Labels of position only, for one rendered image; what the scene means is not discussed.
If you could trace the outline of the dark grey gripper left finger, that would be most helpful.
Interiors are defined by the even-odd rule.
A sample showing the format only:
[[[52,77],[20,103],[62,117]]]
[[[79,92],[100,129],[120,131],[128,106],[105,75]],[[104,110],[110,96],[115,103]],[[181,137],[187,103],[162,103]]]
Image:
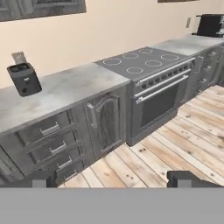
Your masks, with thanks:
[[[0,185],[0,188],[50,188],[57,186],[56,171],[36,171],[17,182]]]

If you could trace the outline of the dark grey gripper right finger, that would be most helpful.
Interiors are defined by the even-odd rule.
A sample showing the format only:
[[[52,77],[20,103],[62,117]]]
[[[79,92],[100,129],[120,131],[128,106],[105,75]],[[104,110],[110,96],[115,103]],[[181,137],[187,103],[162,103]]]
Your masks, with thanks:
[[[166,174],[168,178],[167,187],[221,187],[221,185],[200,179],[190,171],[168,171]]]

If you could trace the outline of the grey drawer front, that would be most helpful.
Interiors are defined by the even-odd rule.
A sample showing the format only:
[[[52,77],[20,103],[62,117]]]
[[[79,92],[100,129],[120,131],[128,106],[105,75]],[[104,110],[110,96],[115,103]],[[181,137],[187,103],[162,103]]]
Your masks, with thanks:
[[[48,129],[54,126],[55,122],[59,124],[60,126],[59,130],[68,126],[70,124],[68,113],[64,111],[57,115],[48,117],[45,120],[42,120],[40,122],[36,122],[33,125],[20,130],[18,134],[21,136],[25,144],[34,143],[43,137],[49,136],[49,135],[43,136],[40,133],[39,129],[42,129],[42,130]]]
[[[73,162],[63,169],[58,169],[57,164],[65,163],[69,157],[73,160]],[[66,150],[54,157],[51,161],[44,165],[44,169],[56,171],[56,181],[57,184],[60,185],[80,172],[84,168],[84,165],[85,159],[82,156],[82,148],[80,146],[76,146],[73,149]]]
[[[31,151],[31,155],[34,157],[34,159],[39,162],[43,161],[53,155],[49,151],[49,148],[55,149],[58,148],[63,144],[63,141],[66,143],[66,148],[72,144],[75,144],[79,140],[79,134],[77,130],[72,130],[70,132],[67,132],[63,135],[58,135],[48,142],[44,143],[42,146],[39,146],[36,150]]]

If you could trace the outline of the grey oven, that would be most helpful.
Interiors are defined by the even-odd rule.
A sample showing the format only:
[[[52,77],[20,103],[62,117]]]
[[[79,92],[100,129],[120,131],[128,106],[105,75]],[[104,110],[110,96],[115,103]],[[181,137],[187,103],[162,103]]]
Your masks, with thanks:
[[[151,76],[134,82],[130,99],[130,113],[127,116],[127,145],[133,146],[143,138],[163,126],[176,116],[181,101],[183,100],[186,83],[191,76],[195,58],[166,68]],[[145,97],[170,85],[174,81],[188,75],[188,79],[181,81],[173,87],[156,94],[150,99],[139,104],[136,100]]]

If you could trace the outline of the grey cupboard door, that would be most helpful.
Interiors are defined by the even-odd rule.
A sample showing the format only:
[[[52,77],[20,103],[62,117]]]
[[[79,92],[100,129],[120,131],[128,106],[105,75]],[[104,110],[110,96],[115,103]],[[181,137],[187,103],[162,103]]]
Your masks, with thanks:
[[[88,103],[94,106],[97,129],[92,127],[92,116]],[[121,118],[121,96],[106,93],[85,103],[89,133],[95,159],[104,157],[123,141]]]

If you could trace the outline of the black toaster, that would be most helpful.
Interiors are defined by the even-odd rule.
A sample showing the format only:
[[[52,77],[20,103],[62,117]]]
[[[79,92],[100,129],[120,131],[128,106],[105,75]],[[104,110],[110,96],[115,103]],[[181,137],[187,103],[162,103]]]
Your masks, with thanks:
[[[7,71],[20,96],[35,95],[42,91],[39,78],[30,63],[8,66]]]

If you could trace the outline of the grey run of base cupboards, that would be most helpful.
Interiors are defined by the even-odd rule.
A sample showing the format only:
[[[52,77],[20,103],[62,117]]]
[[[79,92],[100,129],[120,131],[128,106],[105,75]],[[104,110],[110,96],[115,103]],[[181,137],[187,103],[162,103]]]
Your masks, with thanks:
[[[191,78],[185,101],[188,102],[214,84],[218,65],[224,55],[224,44],[210,47],[196,58],[194,74]]]

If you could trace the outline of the grey hob with white rings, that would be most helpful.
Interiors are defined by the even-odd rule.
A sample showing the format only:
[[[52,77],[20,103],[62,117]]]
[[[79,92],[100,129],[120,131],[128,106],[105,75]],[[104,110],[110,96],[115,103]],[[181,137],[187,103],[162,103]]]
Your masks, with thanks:
[[[96,64],[132,81],[139,81],[190,58],[191,56],[146,46],[98,60]]]

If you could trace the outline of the black countertop appliance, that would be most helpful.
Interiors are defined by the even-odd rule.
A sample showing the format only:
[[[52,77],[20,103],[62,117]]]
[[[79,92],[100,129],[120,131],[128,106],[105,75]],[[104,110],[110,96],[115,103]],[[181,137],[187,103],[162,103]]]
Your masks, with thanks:
[[[209,38],[224,37],[224,14],[201,14],[196,18],[197,23],[192,35]]]

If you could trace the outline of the grey wall cupboards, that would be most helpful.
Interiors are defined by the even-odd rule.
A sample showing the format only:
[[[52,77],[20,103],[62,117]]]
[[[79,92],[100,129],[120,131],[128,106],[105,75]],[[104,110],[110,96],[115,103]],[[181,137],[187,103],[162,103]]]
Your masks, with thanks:
[[[85,13],[85,0],[0,0],[0,22]]]

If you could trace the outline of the dark wall cupboard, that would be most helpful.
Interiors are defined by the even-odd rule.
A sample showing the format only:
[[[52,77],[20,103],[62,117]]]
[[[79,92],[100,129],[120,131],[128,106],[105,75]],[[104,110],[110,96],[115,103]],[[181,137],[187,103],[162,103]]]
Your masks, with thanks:
[[[163,3],[183,3],[183,2],[195,2],[199,0],[157,0],[159,4]]]

